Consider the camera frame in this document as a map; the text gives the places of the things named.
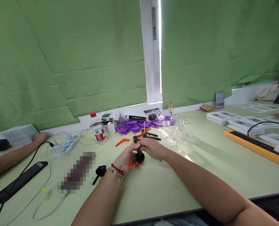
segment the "orange clamp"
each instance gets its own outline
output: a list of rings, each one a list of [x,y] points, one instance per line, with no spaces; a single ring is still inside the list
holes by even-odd
[[[143,134],[143,133],[146,133],[146,132],[148,132],[150,129],[151,129],[151,128],[148,128],[148,129],[146,129],[144,132],[143,132],[143,130],[141,130],[141,133],[142,133],[142,134]]]
[[[132,163],[129,164],[129,168],[133,168],[134,166],[137,166],[137,165],[139,165],[139,163],[132,162]]]
[[[121,143],[123,143],[124,141],[130,141],[130,139],[126,139],[126,138],[124,138],[124,139],[122,139],[120,142],[118,142],[115,146],[117,147],[117,146],[119,146]]]
[[[133,136],[133,137],[141,137],[142,135],[141,134],[139,134],[139,135],[136,135],[136,136]]]

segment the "person's arm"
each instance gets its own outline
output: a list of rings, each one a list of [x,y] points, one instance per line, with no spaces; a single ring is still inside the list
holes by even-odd
[[[139,144],[132,144],[127,147],[114,161],[114,166],[127,172],[129,170],[128,165],[135,161],[135,153],[133,153],[133,150],[137,150],[138,148]],[[122,183],[118,175],[108,170],[100,183],[84,202],[71,225],[111,225],[115,204]]]
[[[36,133],[34,142],[0,156],[0,174],[17,165],[47,139],[47,133]]]
[[[141,150],[166,161],[194,198],[218,221],[228,226],[279,225],[273,217],[216,177],[211,172],[162,146],[143,138]]]

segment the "black cable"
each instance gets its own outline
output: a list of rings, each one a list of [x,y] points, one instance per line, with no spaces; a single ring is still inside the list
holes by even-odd
[[[16,185],[16,183],[18,182],[18,180],[19,180],[19,178],[21,177],[21,175],[24,173],[24,171],[28,168],[28,166],[29,166],[29,165],[31,164],[31,162],[33,161],[33,159],[34,159],[35,155],[37,154],[37,152],[38,152],[39,148],[41,147],[41,145],[43,145],[44,143],[49,143],[49,145],[50,145],[51,147],[54,146],[53,143],[50,143],[50,142],[48,142],[48,141],[45,141],[45,142],[41,143],[41,144],[37,147],[37,150],[35,151],[35,153],[34,153],[32,159],[30,160],[30,162],[28,163],[28,165],[24,168],[24,170],[20,173],[20,175],[18,176],[16,182],[14,183],[14,185],[11,187],[10,191],[8,192],[8,196],[10,195],[12,189],[15,187],[15,185]],[[2,210],[2,208],[3,208],[3,206],[4,206],[4,204],[5,204],[5,202],[3,202],[3,203],[1,204],[0,213],[1,213],[1,210]]]
[[[271,121],[264,121],[264,122],[279,124],[279,122],[271,122]],[[250,127],[249,130],[247,131],[247,136],[249,136],[249,131],[250,131],[253,127],[257,126],[258,124],[264,123],[264,122],[259,122],[259,123],[255,124],[255,125],[253,125],[252,127]]]

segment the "bracelet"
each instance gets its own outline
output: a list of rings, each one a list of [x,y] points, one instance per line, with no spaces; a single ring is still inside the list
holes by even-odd
[[[125,180],[125,179],[124,179],[118,172],[116,172],[115,170],[113,170],[113,169],[106,169],[106,170],[110,170],[112,173],[115,173],[116,175],[118,175],[119,178],[121,179],[121,181],[124,181],[124,180]]]
[[[113,165],[113,163],[111,163],[111,166],[112,166],[114,169],[116,169],[116,170],[117,170],[120,174],[122,174],[123,176],[125,175],[125,174],[124,174],[124,171],[122,171],[122,170],[116,168],[116,166]]]

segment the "silver bangle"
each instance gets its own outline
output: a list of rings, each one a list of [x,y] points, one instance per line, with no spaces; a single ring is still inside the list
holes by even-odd
[[[106,170],[110,170],[112,173],[115,173],[116,175],[118,175],[119,178],[121,179],[121,181],[124,181],[124,180],[125,180],[125,179],[124,179],[118,172],[116,172],[115,170],[113,170],[113,169],[106,169]]]

